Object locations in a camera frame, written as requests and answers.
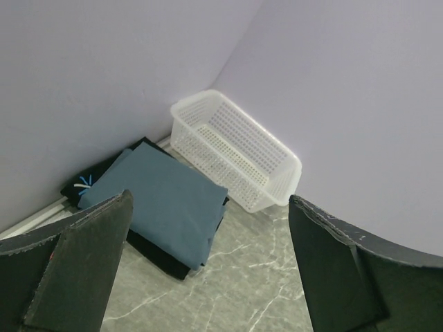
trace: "basket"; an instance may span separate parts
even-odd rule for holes
[[[288,204],[300,160],[225,95],[202,91],[172,105],[171,114],[172,148],[247,212]]]

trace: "white baseboard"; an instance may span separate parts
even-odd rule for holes
[[[170,151],[171,147],[169,146],[169,142],[170,137],[167,137],[164,140],[158,142],[157,145],[166,151]],[[62,197],[56,202],[34,213],[32,216],[29,216],[23,221],[20,221],[19,223],[13,225],[11,228],[8,228],[7,230],[0,233],[0,240],[7,239],[9,237],[15,237],[17,235],[29,232],[30,230],[34,230],[35,228],[38,228],[39,226],[47,223],[56,222],[57,220],[70,215],[69,212],[66,212],[65,214],[61,213],[68,208],[69,204],[67,202],[67,198]]]

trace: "folded black clothing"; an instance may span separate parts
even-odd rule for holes
[[[134,144],[130,145],[129,149],[134,150],[142,143],[146,143],[156,150],[162,152],[163,154],[174,158],[147,138],[142,138],[138,140]],[[62,189],[61,194],[64,195],[70,203],[77,206],[82,194],[86,192],[87,187],[92,186],[112,166],[112,164],[114,163],[114,161],[116,161],[120,154],[121,152],[100,163],[86,168],[84,171],[81,171],[66,184],[66,186]],[[228,201],[229,198],[226,197],[223,205],[225,205]],[[160,268],[164,273],[174,278],[184,280],[186,275],[190,271],[190,268],[187,267],[185,264],[181,263],[172,255],[169,255],[167,252],[160,249],[151,241],[131,230],[127,235],[127,242],[131,244],[137,251],[139,251],[145,258],[149,259],[153,264]]]

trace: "marble floor tile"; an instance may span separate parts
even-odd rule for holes
[[[184,282],[126,243],[101,332],[312,331],[287,215],[230,201],[206,267]]]

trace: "black fabric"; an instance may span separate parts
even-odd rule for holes
[[[166,154],[167,156],[174,158],[146,137],[141,138],[134,144],[130,145],[128,149],[134,150],[142,143],[146,143],[156,150]],[[95,164],[94,166],[85,169],[84,171],[74,176],[62,189],[61,194],[64,195],[71,204],[77,206],[80,201],[81,192],[84,190],[84,188],[74,187],[74,184],[82,183],[83,178],[89,185],[93,185],[108,170],[108,168],[111,167],[111,165],[120,154],[121,152],[98,164]],[[225,205],[228,201],[229,198],[226,197],[223,205]],[[217,230],[219,229],[222,220],[223,219],[221,219],[221,221],[219,222]],[[177,278],[179,280],[184,280],[186,278],[186,275],[188,275],[190,271],[189,267],[175,259],[173,256],[169,255],[165,251],[161,250],[151,241],[133,232],[132,230],[129,230],[128,232],[127,242],[137,251],[139,251],[145,258],[149,259],[153,264],[155,264],[164,273],[170,275],[171,277]]]
[[[315,332],[443,331],[443,257],[292,196],[289,227]]]
[[[124,192],[0,241],[0,331],[99,331],[131,218]]]

